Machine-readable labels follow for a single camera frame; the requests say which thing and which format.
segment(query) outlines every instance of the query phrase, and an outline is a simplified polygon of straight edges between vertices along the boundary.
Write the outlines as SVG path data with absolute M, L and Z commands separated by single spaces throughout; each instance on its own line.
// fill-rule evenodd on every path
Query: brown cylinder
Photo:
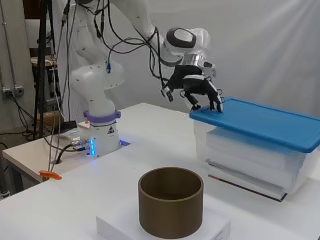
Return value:
M 183 168 L 160 168 L 139 180 L 139 220 L 159 238 L 176 239 L 196 232 L 202 224 L 203 181 Z

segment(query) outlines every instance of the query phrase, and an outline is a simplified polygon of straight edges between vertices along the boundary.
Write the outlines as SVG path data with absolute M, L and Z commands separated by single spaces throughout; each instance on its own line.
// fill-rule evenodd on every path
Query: orange clip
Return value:
M 56 180 L 62 179 L 62 177 L 55 172 L 48 172 L 48 171 L 41 170 L 39 173 L 40 173 L 40 177 L 53 178 Z

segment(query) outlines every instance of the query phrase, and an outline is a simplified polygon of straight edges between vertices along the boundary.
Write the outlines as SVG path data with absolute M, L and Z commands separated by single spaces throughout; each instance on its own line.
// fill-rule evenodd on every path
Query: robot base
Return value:
M 89 139 L 88 155 L 101 157 L 120 148 L 120 139 L 116 123 L 110 125 L 90 125 L 85 131 L 85 138 Z

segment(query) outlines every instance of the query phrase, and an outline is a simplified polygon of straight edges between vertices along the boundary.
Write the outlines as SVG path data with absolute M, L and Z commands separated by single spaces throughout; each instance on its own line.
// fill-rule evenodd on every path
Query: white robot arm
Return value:
M 86 136 L 93 142 L 91 155 L 101 156 L 120 146 L 116 129 L 116 118 L 120 117 L 120 113 L 116 111 L 113 102 L 106 98 L 104 91 L 124 82 L 123 68 L 112 60 L 106 63 L 106 49 L 101 44 L 101 41 L 104 42 L 103 33 L 98 32 L 97 24 L 94 23 L 95 13 L 104 11 L 111 3 L 128 18 L 145 44 L 156 52 L 161 63 L 175 67 L 172 77 L 162 85 L 164 96 L 173 101 L 171 93 L 180 89 L 183 97 L 192 104 L 192 110 L 195 110 L 200 106 L 192 94 L 207 95 L 210 108 L 223 111 L 220 92 L 212 82 L 215 67 L 206 61 L 206 51 L 210 44 L 210 35 L 206 30 L 173 28 L 163 38 L 151 23 L 146 0 L 75 0 L 71 8 L 76 11 L 72 44 L 87 65 L 72 69 L 70 81 L 73 89 L 89 105 L 85 114 L 91 123 Z M 68 0 L 67 11 L 70 4 L 72 2 Z

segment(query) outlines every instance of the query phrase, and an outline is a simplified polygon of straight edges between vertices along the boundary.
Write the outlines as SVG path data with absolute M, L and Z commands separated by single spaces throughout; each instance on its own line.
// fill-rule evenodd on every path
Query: white box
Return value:
M 210 163 L 211 167 L 224 169 L 231 175 L 234 171 L 251 180 L 257 179 L 259 186 L 265 182 L 283 193 L 294 193 L 305 182 L 320 157 L 318 149 L 312 153 L 301 153 L 199 121 L 194 121 L 194 125 L 199 160 Z
M 194 234 L 184 240 L 227 240 L 231 221 L 228 217 L 206 204 L 204 196 L 203 222 Z M 131 198 L 113 212 L 100 212 L 97 216 L 97 231 L 106 240 L 156 240 L 139 223 L 138 198 Z

